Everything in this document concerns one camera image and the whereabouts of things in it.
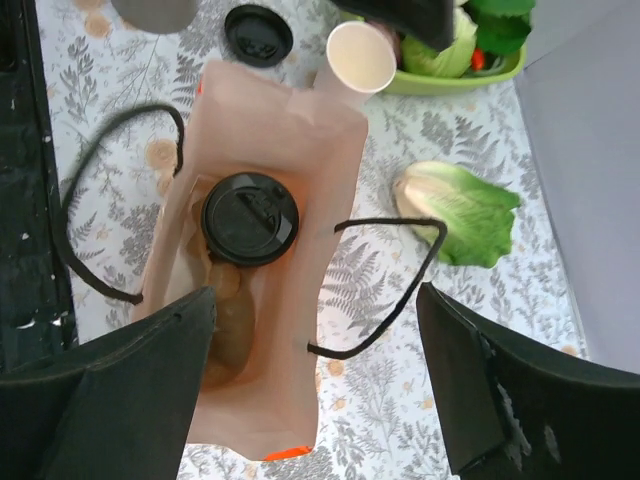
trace lettuce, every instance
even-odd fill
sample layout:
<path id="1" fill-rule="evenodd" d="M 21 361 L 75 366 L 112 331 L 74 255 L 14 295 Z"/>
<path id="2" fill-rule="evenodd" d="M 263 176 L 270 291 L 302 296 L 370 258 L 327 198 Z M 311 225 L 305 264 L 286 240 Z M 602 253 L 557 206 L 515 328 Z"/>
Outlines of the lettuce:
<path id="1" fill-rule="evenodd" d="M 414 37 L 406 37 L 402 42 L 404 70 L 431 77 L 462 76 L 469 68 L 471 55 L 476 48 L 477 26 L 460 7 L 454 10 L 453 24 L 453 44 L 441 53 L 430 49 Z"/>
<path id="2" fill-rule="evenodd" d="M 500 257 L 511 253 L 515 219 L 511 210 L 520 206 L 516 193 L 443 162 L 411 165 L 393 189 L 402 217 L 432 217 L 447 224 L 439 261 L 492 268 Z M 430 244 L 437 237 L 435 228 L 412 228 Z"/>

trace table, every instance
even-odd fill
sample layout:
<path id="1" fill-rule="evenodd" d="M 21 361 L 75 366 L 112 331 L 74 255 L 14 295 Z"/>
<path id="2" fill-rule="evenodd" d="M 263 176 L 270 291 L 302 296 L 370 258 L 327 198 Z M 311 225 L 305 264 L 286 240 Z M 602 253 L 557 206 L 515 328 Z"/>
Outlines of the table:
<path id="1" fill-rule="evenodd" d="M 105 0 L 39 0 L 38 13 L 62 188 L 79 150 L 105 115 L 164 100 L 185 116 L 203 62 L 232 60 L 222 22 L 236 0 L 202 0 L 191 27 L 176 35 L 135 30 Z M 295 46 L 278 67 L 261 72 L 308 86 L 324 41 L 338 23 L 325 0 L 269 0 L 292 27 Z M 365 107 L 370 136 L 352 217 L 394 215 L 391 180 L 412 162 L 440 159 L 468 167 L 517 191 L 513 253 L 492 270 L 434 265 L 438 288 L 469 307 L 554 348 L 585 355 L 568 287 L 531 159 L 513 83 L 448 98 L 381 95 Z M 167 118 L 122 129 L 104 145 L 77 192 L 71 238 L 79 256 L 111 284 L 135 290 L 166 188 L 163 167 L 175 138 Z M 425 246 L 400 227 L 348 231 L 319 301 L 319 341 L 355 345 L 406 287 Z M 371 288 L 354 291 L 356 282 Z M 83 342 L 121 327 L 129 306 L 102 298 L 73 279 Z M 395 480 L 450 478 L 421 351 L 415 305 L 370 350 L 347 362 L 320 359 L 321 419 L 306 457 L 252 463 L 233 452 L 188 445 L 180 480 Z"/>

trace black lid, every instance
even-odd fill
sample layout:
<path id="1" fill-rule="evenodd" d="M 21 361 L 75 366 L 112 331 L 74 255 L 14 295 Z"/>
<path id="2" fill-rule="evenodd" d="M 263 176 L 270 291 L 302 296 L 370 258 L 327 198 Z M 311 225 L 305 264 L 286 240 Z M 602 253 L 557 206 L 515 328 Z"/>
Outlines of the black lid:
<path id="1" fill-rule="evenodd" d="M 287 22 L 260 5 L 241 5 L 231 10 L 224 30 L 233 53 L 252 67 L 273 67 L 293 48 L 293 34 Z"/>
<path id="2" fill-rule="evenodd" d="M 453 42 L 453 0 L 331 0 L 344 12 L 412 35 L 436 52 Z"/>
<path id="3" fill-rule="evenodd" d="M 298 224 L 291 193 L 259 173 L 223 179 L 202 209 L 202 231 L 211 253 L 243 267 L 277 260 L 293 243 Z"/>

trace paper cup rim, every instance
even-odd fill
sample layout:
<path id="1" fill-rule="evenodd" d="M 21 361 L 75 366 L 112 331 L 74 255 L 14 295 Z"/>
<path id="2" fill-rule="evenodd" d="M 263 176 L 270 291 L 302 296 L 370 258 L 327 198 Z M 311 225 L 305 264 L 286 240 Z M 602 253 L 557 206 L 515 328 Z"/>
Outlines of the paper cup rim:
<path id="1" fill-rule="evenodd" d="M 387 53 L 389 53 L 389 58 L 392 60 L 392 65 L 393 65 L 393 73 L 389 76 L 390 78 L 381 86 L 381 87 L 377 87 L 377 88 L 370 88 L 370 89 L 362 89 L 362 88 L 356 88 L 354 87 L 350 82 L 346 81 L 342 75 L 340 75 L 335 68 L 333 68 L 333 65 L 331 63 L 331 58 L 329 56 L 329 45 L 331 44 L 331 40 L 333 39 L 333 37 L 335 36 L 335 34 L 339 31 L 339 30 L 343 30 L 344 28 L 347 27 L 357 27 L 357 28 L 363 28 L 365 30 L 369 30 L 374 32 L 375 35 L 378 36 L 378 38 L 380 38 L 381 40 L 383 40 L 383 43 L 385 45 L 385 49 L 387 51 Z M 393 79 L 395 78 L 396 72 L 398 71 L 398 65 L 397 65 L 397 60 L 396 60 L 396 53 L 393 50 L 393 46 L 391 45 L 391 43 L 389 42 L 389 39 L 387 37 L 384 36 L 384 34 L 378 30 L 376 27 L 374 27 L 373 25 L 366 23 L 366 22 L 361 22 L 361 21 L 357 21 L 357 20 L 353 20 L 353 21 L 349 21 L 349 22 L 344 22 L 341 23 L 340 25 L 338 25 L 336 28 L 334 28 L 331 33 L 329 34 L 329 37 L 327 38 L 327 46 L 325 48 L 325 56 L 327 57 L 327 63 L 329 64 L 329 68 L 331 68 L 331 71 L 334 73 L 334 75 L 336 77 L 338 77 L 338 79 L 345 85 L 347 86 L 349 89 L 353 90 L 354 92 L 357 93 L 363 93 L 363 94 L 376 94 L 378 92 L 381 92 L 382 90 L 384 90 L 385 88 L 387 88 L 389 85 L 391 85 L 391 82 L 393 82 Z"/>

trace black panel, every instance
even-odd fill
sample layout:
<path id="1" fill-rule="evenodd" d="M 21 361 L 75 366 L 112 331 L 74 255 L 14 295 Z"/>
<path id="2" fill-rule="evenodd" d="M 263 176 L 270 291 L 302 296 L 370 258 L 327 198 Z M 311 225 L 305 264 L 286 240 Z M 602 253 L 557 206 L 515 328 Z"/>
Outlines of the black panel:
<path id="1" fill-rule="evenodd" d="M 215 315 L 203 288 L 0 376 L 0 478 L 175 480 Z"/>
<path id="2" fill-rule="evenodd" d="M 77 341 L 59 205 L 35 4 L 0 0 L 0 373 Z"/>
<path id="3" fill-rule="evenodd" d="M 640 375 L 558 352 L 432 284 L 417 305 L 442 436 L 461 480 L 638 477 Z"/>

